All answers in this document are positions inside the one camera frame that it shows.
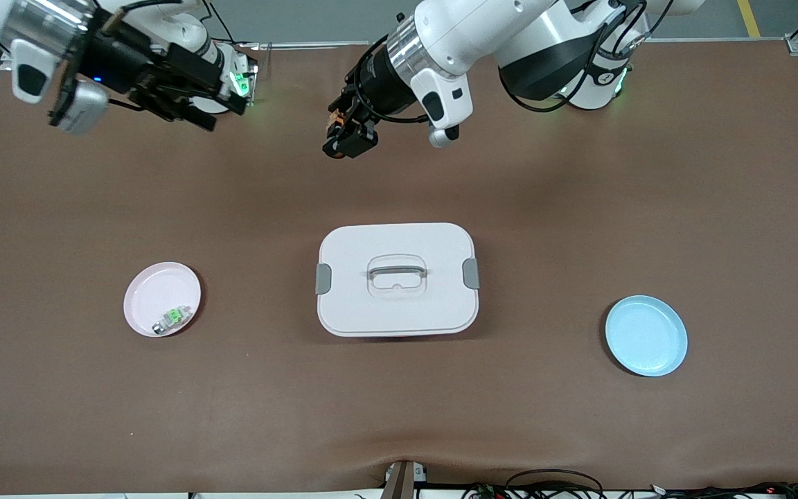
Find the black cable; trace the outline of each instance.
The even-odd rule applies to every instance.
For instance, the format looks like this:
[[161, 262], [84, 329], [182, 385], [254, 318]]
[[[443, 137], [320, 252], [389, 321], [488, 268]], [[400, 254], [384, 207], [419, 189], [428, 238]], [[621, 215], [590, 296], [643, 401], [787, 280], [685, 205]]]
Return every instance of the black cable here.
[[231, 40], [230, 38], [216, 38], [212, 37], [212, 41], [214, 42], [228, 42], [230, 45], [241, 45], [241, 44], [259, 44], [259, 42], [253, 42], [251, 40]]
[[509, 477], [509, 479], [507, 479], [506, 483], [504, 483], [504, 487], [510, 487], [510, 483], [513, 483], [513, 480], [519, 479], [521, 477], [528, 476], [528, 475], [542, 475], [542, 474], [574, 475], [574, 476], [581, 477], [583, 479], [592, 481], [594, 484], [596, 484], [596, 489], [593, 489], [592, 487], [578, 486], [578, 485], [576, 485], [574, 483], [567, 482], [567, 481], [564, 481], [564, 480], [540, 481], [540, 482], [536, 482], [534, 484], [531, 484], [528, 487], [539, 487], [539, 490], [545, 490], [544, 487], [542, 487], [542, 486], [549, 486], [549, 485], [561, 486], [561, 485], [566, 485], [566, 486], [571, 486], [573, 489], [574, 489], [574, 487], [578, 487], [577, 490], [579, 490], [579, 491], [596, 492], [596, 493], [598, 493], [600, 499], [607, 499], [607, 498], [605, 498], [605, 493], [604, 493], [604, 489], [602, 487], [601, 481], [594, 479], [592, 476], [589, 476], [586, 473], [581, 473], [580, 471], [574, 471], [574, 470], [563, 470], [562, 468], [542, 468], [540, 470], [520, 471], [520, 473], [516, 473], [512, 477]]
[[581, 3], [579, 6], [574, 7], [574, 9], [570, 10], [570, 12], [573, 14], [583, 12], [584, 10], [587, 10], [587, 7], [591, 6], [595, 2], [596, 0], [588, 0], [587, 2]]
[[359, 102], [371, 113], [371, 116], [374, 116], [381, 121], [390, 122], [390, 123], [426, 123], [429, 120], [429, 117], [426, 114], [421, 114], [416, 118], [393, 118], [392, 116], [387, 116], [386, 114], [381, 114], [374, 110], [374, 107], [371, 107], [371, 104], [368, 102], [368, 98], [365, 96], [364, 89], [362, 88], [362, 83], [360, 79], [362, 78], [362, 67], [367, 63], [368, 57], [371, 56], [371, 53], [379, 47], [383, 42], [387, 40], [387, 35], [383, 35], [380, 40], [371, 44], [368, 47], [368, 50], [365, 51], [364, 54], [359, 58], [359, 62], [355, 65], [355, 69], [353, 70], [353, 89], [355, 91], [355, 95], [359, 99]]
[[750, 497], [751, 493], [773, 493], [785, 499], [798, 499], [798, 483], [763, 482], [743, 489], [706, 487], [696, 490], [668, 490], [659, 499], [737, 499]]
[[658, 20], [655, 21], [655, 25], [652, 26], [652, 28], [649, 29], [648, 31], [649, 37], [651, 37], [652, 33], [655, 32], [655, 29], [657, 29], [658, 26], [661, 26], [661, 23], [663, 22], [664, 18], [667, 17], [667, 13], [671, 11], [671, 6], [673, 6], [673, 1], [674, 0], [670, 0], [667, 3], [667, 6], [664, 6], [664, 12], [661, 12], [661, 16], [659, 16]]
[[501, 86], [503, 86], [504, 91], [507, 93], [507, 95], [510, 96], [510, 99], [513, 99], [513, 102], [522, 107], [523, 110], [532, 111], [534, 113], [551, 113], [555, 110], [558, 110], [558, 108], [563, 107], [563, 105], [566, 105], [568, 101], [570, 101], [575, 95], [577, 95], [577, 92], [579, 92], [580, 88], [583, 87], [583, 82], [585, 82], [585, 80], [587, 79], [587, 71], [589, 70], [590, 66], [593, 65], [593, 60], [596, 59], [596, 52], [599, 51], [599, 45], [602, 45], [602, 43], [605, 41], [605, 39], [603, 39], [603, 35], [605, 34], [605, 28], [607, 28], [607, 26], [602, 25], [602, 28], [600, 28], [599, 31], [596, 32], [596, 42], [595, 44], [593, 44], [593, 48], [590, 49], [589, 51], [589, 59], [587, 60], [586, 66], [583, 67], [583, 75], [580, 76], [580, 80], [578, 80], [577, 85], [574, 85], [574, 88], [572, 89], [571, 93], [568, 94], [566, 97], [562, 98], [560, 102], [558, 102], [558, 104], [551, 105], [551, 107], [534, 107], [534, 105], [526, 104], [525, 102], [522, 102], [518, 97], [516, 97], [516, 95], [513, 95], [509, 87], [507, 87], [506, 82], [504, 82], [503, 78], [500, 78]]
[[209, 19], [212, 18], [211, 7], [209, 7], [209, 0], [202, 0], [202, 3], [205, 4], [205, 10], [208, 10], [209, 13], [208, 13], [208, 15], [200, 17], [199, 18], [199, 22], [206, 22], [206, 20], [209, 20]]
[[[673, 0], [670, 0], [667, 3], [668, 6], [672, 2], [673, 2]], [[647, 4], [648, 4], [647, 0], [643, 0], [642, 3], [639, 3], [639, 10], [637, 10], [636, 16], [634, 16], [632, 22], [630, 22], [630, 24], [627, 25], [627, 28], [624, 28], [624, 31], [621, 32], [620, 37], [618, 37], [618, 39], [614, 41], [614, 47], [612, 47], [612, 56], [614, 56], [614, 57], [618, 56], [618, 47], [621, 45], [621, 40], [623, 40], [624, 37], [627, 37], [627, 34], [630, 32], [630, 29], [633, 29], [633, 26], [636, 26], [636, 23], [639, 22], [640, 18], [642, 18], [643, 12], [646, 11]]]
[[139, 2], [129, 3], [127, 6], [121, 6], [119, 9], [121, 12], [128, 13], [131, 10], [135, 9], [142, 9], [143, 7], [149, 6], [161, 6], [161, 4], [165, 3], [181, 3], [183, 0], [139, 0]]
[[221, 26], [224, 27], [224, 31], [227, 32], [227, 37], [230, 39], [231, 44], [236, 44], [235, 39], [232, 37], [232, 33], [230, 33], [230, 28], [227, 28], [227, 23], [224, 22], [224, 18], [221, 17], [221, 14], [218, 12], [218, 7], [215, 7], [214, 3], [210, 3], [211, 10], [215, 13], [215, 16], [218, 16], [218, 20], [221, 21]]
[[139, 111], [139, 112], [140, 111], [146, 111], [142, 107], [139, 107], [139, 105], [125, 104], [123, 101], [115, 100], [114, 98], [110, 99], [110, 104], [117, 105], [118, 107], [124, 107], [127, 110], [132, 110], [132, 111]]

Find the green object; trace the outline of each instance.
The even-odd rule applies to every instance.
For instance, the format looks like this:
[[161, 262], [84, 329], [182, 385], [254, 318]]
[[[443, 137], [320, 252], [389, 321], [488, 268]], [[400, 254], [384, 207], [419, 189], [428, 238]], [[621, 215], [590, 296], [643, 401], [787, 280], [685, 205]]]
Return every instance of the green object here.
[[232, 73], [233, 77], [233, 87], [236, 89], [236, 94], [240, 95], [240, 97], [245, 97], [246, 95], [250, 94], [250, 89], [248, 89], [248, 78], [241, 73]]
[[176, 308], [172, 308], [168, 311], [168, 318], [174, 320], [175, 323], [181, 322], [184, 319], [184, 313]]
[[618, 94], [618, 92], [621, 91], [621, 88], [623, 88], [623, 77], [624, 76], [627, 76], [626, 67], [624, 67], [623, 72], [621, 72], [621, 77], [618, 78], [618, 85], [617, 85], [617, 87], [614, 88], [614, 93], [615, 94]]

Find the green light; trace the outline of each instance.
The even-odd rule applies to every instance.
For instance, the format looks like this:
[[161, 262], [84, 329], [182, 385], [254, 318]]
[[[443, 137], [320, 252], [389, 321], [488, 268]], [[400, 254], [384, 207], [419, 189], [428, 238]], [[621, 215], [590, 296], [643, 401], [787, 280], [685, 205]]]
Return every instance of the green light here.
[[250, 87], [248, 86], [248, 78], [241, 73], [238, 75], [233, 74], [233, 79], [235, 80], [233, 88], [236, 89], [236, 94], [240, 95], [240, 97], [245, 97], [246, 95], [250, 94]]
[[619, 91], [621, 91], [621, 86], [623, 86], [623, 77], [627, 76], [627, 69], [624, 67], [623, 72], [621, 72], [621, 77], [618, 78], [618, 85], [614, 88], [614, 94], [617, 95]]

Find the gray latch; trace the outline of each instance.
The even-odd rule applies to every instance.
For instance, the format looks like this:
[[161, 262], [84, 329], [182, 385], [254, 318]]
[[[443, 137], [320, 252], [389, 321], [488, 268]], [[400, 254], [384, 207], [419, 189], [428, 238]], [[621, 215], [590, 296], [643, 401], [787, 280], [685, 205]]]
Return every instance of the gray latch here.
[[316, 265], [316, 294], [324, 295], [332, 290], [332, 268], [328, 264]]
[[463, 270], [463, 284], [471, 288], [471, 290], [479, 289], [479, 265], [476, 264], [476, 259], [463, 260], [461, 266]]

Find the gray floor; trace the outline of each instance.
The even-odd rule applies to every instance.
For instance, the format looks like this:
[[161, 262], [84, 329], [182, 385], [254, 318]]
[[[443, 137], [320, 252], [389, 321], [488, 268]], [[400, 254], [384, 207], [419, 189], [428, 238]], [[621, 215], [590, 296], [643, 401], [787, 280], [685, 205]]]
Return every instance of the gray floor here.
[[[395, 28], [396, 13], [412, 12], [418, 0], [212, 2], [237, 41], [370, 42]], [[763, 37], [782, 37], [798, 26], [798, 0], [750, 0], [750, 3]], [[206, 25], [213, 37], [226, 37], [216, 18], [206, 20]], [[706, 0], [701, 9], [689, 16], [665, 19], [655, 37], [747, 37], [747, 28], [737, 0]]]

